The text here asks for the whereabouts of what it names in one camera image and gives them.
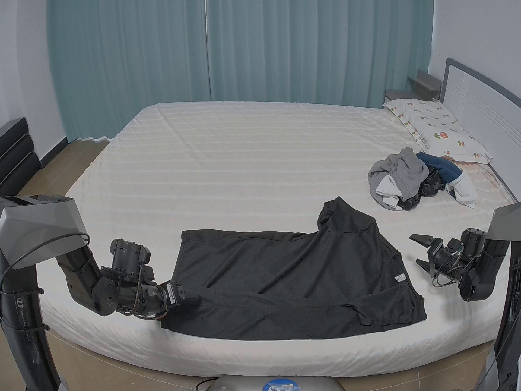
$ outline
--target curtain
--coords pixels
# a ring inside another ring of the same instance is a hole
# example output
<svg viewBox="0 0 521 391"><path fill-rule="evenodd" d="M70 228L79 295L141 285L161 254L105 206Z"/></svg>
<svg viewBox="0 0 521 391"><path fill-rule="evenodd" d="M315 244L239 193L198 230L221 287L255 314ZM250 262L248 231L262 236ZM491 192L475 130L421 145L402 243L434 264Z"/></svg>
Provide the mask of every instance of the curtain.
<svg viewBox="0 0 521 391"><path fill-rule="evenodd" d="M204 0L48 0L67 138L115 136L161 102L210 100Z"/></svg>
<svg viewBox="0 0 521 391"><path fill-rule="evenodd" d="M380 107L427 70L433 0L206 0L212 100Z"/></svg>

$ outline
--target tile floor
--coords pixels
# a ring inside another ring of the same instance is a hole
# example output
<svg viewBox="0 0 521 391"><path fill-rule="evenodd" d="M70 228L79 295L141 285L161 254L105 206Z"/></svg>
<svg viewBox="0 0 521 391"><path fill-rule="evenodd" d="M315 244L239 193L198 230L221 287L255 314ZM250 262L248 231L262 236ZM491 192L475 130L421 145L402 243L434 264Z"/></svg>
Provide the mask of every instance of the tile floor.
<svg viewBox="0 0 521 391"><path fill-rule="evenodd" d="M108 140L71 143L48 166L39 170L20 194L65 195L107 144ZM195 389L196 384L204 379L135 367L68 342L52 330L47 337L56 366L66 378L70 391L186 391ZM490 346L491 343L485 343L403 372L339 378L338 381L352 391L470 391ZM0 334L0 389L16 391L23 390L23 387L5 336Z"/></svg>

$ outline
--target bed sheet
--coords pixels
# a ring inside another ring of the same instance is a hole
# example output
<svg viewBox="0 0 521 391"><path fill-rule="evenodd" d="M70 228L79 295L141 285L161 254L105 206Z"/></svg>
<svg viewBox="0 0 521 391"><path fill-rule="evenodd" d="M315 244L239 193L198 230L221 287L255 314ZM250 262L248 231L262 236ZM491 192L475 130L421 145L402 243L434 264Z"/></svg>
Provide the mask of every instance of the bed sheet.
<svg viewBox="0 0 521 391"><path fill-rule="evenodd" d="M415 259L426 249L412 233L448 241L466 227L486 230L492 212L512 202L486 166L462 165L478 194L475 209L446 192L410 212L385 210L369 195L375 161L418 146L383 109L297 103L208 102L143 109L68 192L81 212L99 265L110 242L149 247L156 280L170 279L186 229L317 230L324 202L341 196L376 218L402 254L428 318L388 332L328 340L242 342L199 338L73 302L54 260L38 265L44 321L95 352L186 375L361 376L413 368L493 340L501 318L507 264L485 301L467 303L455 285L433 288Z"/></svg>

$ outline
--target wall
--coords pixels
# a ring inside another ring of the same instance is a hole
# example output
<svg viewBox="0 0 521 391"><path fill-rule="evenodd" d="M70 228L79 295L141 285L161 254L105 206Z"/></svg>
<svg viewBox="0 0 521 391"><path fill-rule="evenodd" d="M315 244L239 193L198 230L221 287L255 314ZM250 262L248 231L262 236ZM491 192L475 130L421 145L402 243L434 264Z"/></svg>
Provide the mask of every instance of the wall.
<svg viewBox="0 0 521 391"><path fill-rule="evenodd" d="M38 157L65 137L49 69L47 0L0 0L0 126L25 117Z"/></svg>
<svg viewBox="0 0 521 391"><path fill-rule="evenodd" d="M521 0L434 0L429 73L454 58L521 96Z"/></svg>

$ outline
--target floral pillowcase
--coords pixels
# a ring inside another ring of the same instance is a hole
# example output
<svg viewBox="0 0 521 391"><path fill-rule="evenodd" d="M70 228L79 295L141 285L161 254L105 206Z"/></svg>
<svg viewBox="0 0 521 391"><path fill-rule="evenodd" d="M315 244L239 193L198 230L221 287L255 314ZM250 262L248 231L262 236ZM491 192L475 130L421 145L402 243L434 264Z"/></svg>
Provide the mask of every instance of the floral pillowcase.
<svg viewBox="0 0 521 391"><path fill-rule="evenodd" d="M460 162L488 164L492 157L439 101L399 99L385 103L425 153Z"/></svg>

